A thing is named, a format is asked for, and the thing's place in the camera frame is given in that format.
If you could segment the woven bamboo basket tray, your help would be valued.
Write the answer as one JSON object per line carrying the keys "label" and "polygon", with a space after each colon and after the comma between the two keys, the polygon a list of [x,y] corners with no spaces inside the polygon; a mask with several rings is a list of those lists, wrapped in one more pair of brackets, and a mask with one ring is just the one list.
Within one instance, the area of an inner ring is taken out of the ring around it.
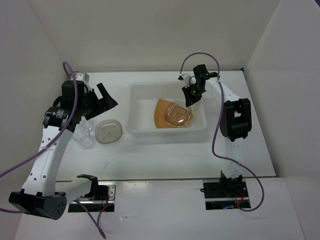
{"label": "woven bamboo basket tray", "polygon": [[164,112],[165,112],[165,109],[168,106],[169,102],[172,102],[172,101],[167,100],[167,99],[163,99],[163,98],[159,98],[157,100],[157,102],[155,104],[155,108],[154,108],[154,113],[153,113],[153,121],[154,121],[155,127],[157,129],[173,129],[173,128],[184,128],[184,127],[186,127],[188,124],[186,126],[183,126],[183,127],[174,127],[174,126],[169,125],[168,123],[166,123],[166,121],[164,119]]}

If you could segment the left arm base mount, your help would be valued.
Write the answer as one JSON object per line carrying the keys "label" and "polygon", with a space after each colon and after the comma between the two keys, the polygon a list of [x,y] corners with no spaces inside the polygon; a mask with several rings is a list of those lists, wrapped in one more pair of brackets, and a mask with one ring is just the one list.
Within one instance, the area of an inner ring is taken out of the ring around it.
{"label": "left arm base mount", "polygon": [[69,213],[82,213],[85,210],[77,203],[84,205],[90,213],[113,212],[115,209],[117,183],[102,181],[93,183],[83,179],[79,186],[67,190]]}

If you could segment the clear glass plate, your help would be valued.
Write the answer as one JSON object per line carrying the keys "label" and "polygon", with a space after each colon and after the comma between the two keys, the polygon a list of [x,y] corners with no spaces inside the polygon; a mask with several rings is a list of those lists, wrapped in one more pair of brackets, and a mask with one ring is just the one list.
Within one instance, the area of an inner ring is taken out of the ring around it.
{"label": "clear glass plate", "polygon": [[116,119],[107,119],[99,122],[95,127],[95,139],[106,145],[117,142],[123,134],[122,125]]}
{"label": "clear glass plate", "polygon": [[182,101],[170,101],[164,110],[164,120],[167,124],[181,128],[191,122],[194,115],[192,114],[191,107],[186,107]]}

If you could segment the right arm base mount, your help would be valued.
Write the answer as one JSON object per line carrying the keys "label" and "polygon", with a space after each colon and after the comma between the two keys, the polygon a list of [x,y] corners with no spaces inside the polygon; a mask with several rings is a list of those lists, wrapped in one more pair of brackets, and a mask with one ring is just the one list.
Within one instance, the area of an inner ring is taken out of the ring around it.
{"label": "right arm base mount", "polygon": [[200,191],[204,195],[207,211],[237,209],[238,204],[243,209],[251,208],[245,181],[242,181],[238,186],[227,189],[220,183],[219,179],[205,179],[202,181]]}

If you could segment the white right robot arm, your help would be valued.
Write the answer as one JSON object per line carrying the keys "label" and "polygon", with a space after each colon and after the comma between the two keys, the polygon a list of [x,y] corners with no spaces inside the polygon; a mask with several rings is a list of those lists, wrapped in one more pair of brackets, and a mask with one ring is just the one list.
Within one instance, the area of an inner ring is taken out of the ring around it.
{"label": "white right robot arm", "polygon": [[237,190],[235,181],[242,175],[243,164],[233,158],[239,153],[238,149],[243,145],[252,129],[251,102],[248,98],[240,98],[233,93],[220,80],[216,72],[201,73],[199,76],[182,73],[178,79],[184,83],[182,91],[186,107],[199,102],[203,93],[209,93],[221,102],[213,144],[216,143],[218,130],[220,130],[227,140],[226,149],[231,153],[231,157],[220,156],[217,153],[213,155],[229,161],[221,171],[222,177],[226,180],[219,184],[220,193],[229,197]]}

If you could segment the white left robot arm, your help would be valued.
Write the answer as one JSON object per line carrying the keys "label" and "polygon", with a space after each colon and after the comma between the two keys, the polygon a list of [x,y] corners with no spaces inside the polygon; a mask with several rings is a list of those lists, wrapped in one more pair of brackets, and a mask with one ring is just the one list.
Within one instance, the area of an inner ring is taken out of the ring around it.
{"label": "white left robot arm", "polygon": [[79,198],[106,200],[109,188],[93,175],[80,174],[56,189],[56,179],[66,147],[82,118],[90,120],[117,106],[102,83],[102,98],[83,81],[65,81],[62,95],[45,112],[38,155],[20,191],[13,191],[9,202],[27,215],[58,220],[67,205]]}

